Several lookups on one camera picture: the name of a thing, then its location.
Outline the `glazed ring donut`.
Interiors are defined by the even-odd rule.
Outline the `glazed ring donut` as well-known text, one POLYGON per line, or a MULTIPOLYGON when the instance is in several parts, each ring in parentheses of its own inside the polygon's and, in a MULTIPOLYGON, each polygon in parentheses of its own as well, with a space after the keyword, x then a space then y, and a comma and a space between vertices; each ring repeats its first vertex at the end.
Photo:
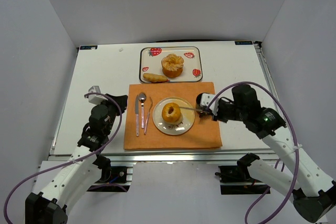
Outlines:
POLYGON ((162 119, 169 123, 176 121, 181 115, 180 107, 177 103, 167 103, 162 109, 162 119))

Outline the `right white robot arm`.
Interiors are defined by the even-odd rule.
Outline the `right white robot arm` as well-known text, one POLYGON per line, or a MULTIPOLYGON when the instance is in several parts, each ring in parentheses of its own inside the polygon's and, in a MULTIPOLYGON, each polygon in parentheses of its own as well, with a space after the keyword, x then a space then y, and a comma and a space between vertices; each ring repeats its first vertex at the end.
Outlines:
POLYGON ((253 82, 231 84, 229 89, 232 91, 232 100, 222 98, 219 94, 203 94, 200 105, 214 121, 243 122, 292 172, 289 177, 253 153, 238 160, 237 165, 244 175, 265 183, 285 197, 263 223, 273 219, 288 201, 303 219, 315 223, 335 207, 335 180, 298 144, 286 112, 278 114, 272 108, 261 106, 253 85, 253 82))

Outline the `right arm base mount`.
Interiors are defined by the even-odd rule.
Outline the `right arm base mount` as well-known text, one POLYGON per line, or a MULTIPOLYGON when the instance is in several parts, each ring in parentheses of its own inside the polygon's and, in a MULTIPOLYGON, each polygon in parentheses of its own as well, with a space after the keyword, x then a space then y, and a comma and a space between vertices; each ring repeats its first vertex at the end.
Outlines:
POLYGON ((241 172, 237 165, 219 166, 215 172, 222 195, 261 195, 268 186, 241 172))

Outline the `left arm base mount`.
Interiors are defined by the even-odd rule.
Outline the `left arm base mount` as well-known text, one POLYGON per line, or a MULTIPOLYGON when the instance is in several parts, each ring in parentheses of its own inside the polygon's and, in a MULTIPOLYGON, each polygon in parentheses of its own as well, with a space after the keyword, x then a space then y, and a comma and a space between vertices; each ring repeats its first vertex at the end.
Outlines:
POLYGON ((126 193, 133 175, 133 167, 111 166, 102 177, 87 190, 88 192, 126 193))

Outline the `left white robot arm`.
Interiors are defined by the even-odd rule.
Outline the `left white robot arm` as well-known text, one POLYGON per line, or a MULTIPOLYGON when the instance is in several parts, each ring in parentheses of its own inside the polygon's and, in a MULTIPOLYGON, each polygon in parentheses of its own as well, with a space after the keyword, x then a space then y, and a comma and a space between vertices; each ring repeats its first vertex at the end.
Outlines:
POLYGON ((101 152, 116 135, 112 127, 122 117, 128 96, 98 92, 85 95, 94 105, 70 159, 38 193, 25 200, 26 223, 67 223, 68 214, 85 192, 99 180, 110 176, 111 161, 101 152))

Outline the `metal tongs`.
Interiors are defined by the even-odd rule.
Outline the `metal tongs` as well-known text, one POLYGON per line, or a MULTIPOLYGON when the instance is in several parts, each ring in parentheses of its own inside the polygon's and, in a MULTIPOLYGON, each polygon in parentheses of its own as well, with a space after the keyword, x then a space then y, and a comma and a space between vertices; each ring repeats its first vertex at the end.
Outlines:
POLYGON ((180 106, 180 109, 183 110, 191 110, 191 111, 195 111, 197 113, 201 113, 201 114, 210 114, 210 112, 206 111, 206 110, 202 110, 202 109, 196 109, 196 108, 189 108, 189 107, 183 107, 180 106))

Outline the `pale bagel bread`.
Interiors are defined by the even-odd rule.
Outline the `pale bagel bread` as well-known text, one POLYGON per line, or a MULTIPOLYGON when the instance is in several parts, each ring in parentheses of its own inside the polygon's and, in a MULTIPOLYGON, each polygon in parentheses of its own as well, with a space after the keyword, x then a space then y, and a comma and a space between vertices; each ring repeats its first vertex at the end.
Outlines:
POLYGON ((180 117, 174 121, 174 122, 169 122, 170 125, 179 125, 183 120, 183 114, 180 115, 180 117))

